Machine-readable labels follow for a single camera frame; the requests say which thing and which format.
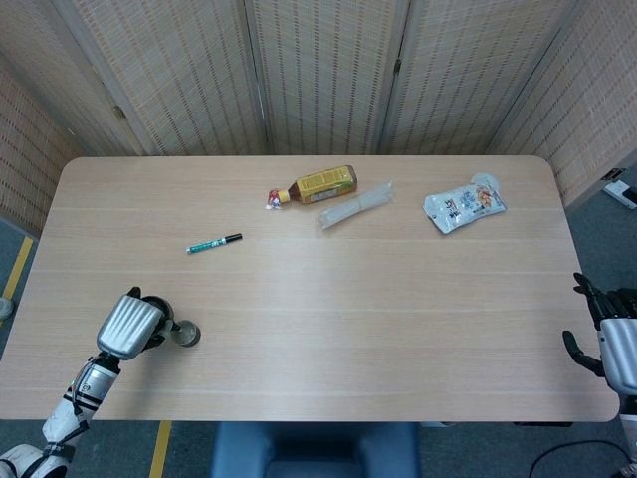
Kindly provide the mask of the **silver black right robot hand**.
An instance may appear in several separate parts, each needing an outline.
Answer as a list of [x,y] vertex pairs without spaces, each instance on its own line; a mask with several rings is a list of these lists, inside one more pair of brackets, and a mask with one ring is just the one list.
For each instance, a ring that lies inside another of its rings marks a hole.
[[596,330],[600,358],[583,352],[571,331],[562,332],[573,361],[598,377],[619,395],[637,396],[637,289],[602,292],[583,274],[573,274],[573,290],[586,298]]

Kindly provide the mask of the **small grey round cup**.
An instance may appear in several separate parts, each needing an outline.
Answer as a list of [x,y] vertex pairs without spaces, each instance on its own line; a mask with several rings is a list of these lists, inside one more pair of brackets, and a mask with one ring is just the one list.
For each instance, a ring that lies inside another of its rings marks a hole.
[[199,328],[190,321],[182,321],[178,324],[179,329],[175,332],[175,341],[182,347],[195,346],[201,337]]

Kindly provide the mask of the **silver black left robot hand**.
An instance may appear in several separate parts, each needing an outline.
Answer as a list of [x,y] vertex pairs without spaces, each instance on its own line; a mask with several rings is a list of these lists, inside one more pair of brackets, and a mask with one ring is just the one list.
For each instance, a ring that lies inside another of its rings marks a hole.
[[113,306],[97,336],[97,346],[102,353],[130,360],[146,351],[145,344],[160,311],[145,303],[143,297],[141,289],[134,286]]

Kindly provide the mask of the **white blue snack bag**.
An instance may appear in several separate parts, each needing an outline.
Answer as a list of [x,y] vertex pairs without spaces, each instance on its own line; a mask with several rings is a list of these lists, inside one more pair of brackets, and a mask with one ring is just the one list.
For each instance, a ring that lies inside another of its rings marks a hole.
[[468,225],[482,217],[505,212],[500,183],[491,174],[478,173],[471,182],[425,197],[423,210],[442,234]]

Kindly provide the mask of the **white power strip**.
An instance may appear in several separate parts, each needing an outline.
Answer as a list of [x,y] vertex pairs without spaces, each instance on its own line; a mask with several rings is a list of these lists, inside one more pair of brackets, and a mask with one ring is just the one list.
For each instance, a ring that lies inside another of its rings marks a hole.
[[637,209],[637,188],[622,180],[606,184],[603,191],[630,210]]

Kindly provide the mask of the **tea bottle yellow label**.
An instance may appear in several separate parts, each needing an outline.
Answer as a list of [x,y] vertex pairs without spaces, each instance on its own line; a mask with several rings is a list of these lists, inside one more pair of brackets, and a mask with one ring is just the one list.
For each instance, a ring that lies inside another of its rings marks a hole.
[[357,176],[351,165],[333,167],[298,178],[281,192],[282,203],[313,204],[349,194],[357,189]]

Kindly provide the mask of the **clear plastic straw bundle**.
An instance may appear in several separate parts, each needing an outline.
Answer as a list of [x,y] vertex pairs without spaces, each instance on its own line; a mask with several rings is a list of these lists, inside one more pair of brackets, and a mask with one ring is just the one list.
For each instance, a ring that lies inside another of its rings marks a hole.
[[393,182],[387,181],[366,192],[356,195],[318,215],[318,225],[322,230],[351,218],[354,215],[383,206],[393,197]]

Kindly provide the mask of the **woven bamboo folding screen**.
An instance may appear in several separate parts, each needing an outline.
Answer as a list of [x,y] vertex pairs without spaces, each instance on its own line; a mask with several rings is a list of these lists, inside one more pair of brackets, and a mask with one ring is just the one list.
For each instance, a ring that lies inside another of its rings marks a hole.
[[82,155],[265,153],[532,154],[572,207],[637,165],[637,0],[0,0],[0,218]]

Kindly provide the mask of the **yellow floor tape strip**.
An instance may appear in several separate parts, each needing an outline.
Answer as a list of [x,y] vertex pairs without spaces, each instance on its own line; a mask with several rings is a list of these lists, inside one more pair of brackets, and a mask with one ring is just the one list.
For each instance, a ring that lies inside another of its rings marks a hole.
[[16,259],[14,261],[13,267],[10,271],[9,277],[6,281],[2,298],[7,300],[12,300],[14,294],[17,290],[18,284],[24,272],[26,263],[29,259],[32,247],[34,244],[34,240],[31,237],[25,236]]

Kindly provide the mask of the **green marker pen black cap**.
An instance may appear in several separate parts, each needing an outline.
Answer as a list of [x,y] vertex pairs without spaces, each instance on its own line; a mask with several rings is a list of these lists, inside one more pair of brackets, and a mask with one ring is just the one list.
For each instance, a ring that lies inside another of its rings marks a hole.
[[214,239],[214,240],[210,240],[210,241],[206,241],[206,242],[202,242],[199,244],[194,244],[191,246],[188,246],[185,249],[185,252],[188,255],[191,254],[196,254],[196,253],[200,253],[206,250],[210,250],[210,249],[214,249],[217,247],[222,247],[225,245],[228,245],[230,243],[236,242],[236,241],[240,241],[243,239],[243,234],[242,233],[237,233],[237,234],[232,234],[232,235],[228,235],[228,236],[224,236],[218,239]]

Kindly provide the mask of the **blue robot base seat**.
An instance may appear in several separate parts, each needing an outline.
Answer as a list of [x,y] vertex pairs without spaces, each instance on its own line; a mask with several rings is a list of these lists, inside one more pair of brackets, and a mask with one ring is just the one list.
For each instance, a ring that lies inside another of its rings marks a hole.
[[222,422],[210,478],[422,478],[413,422]]

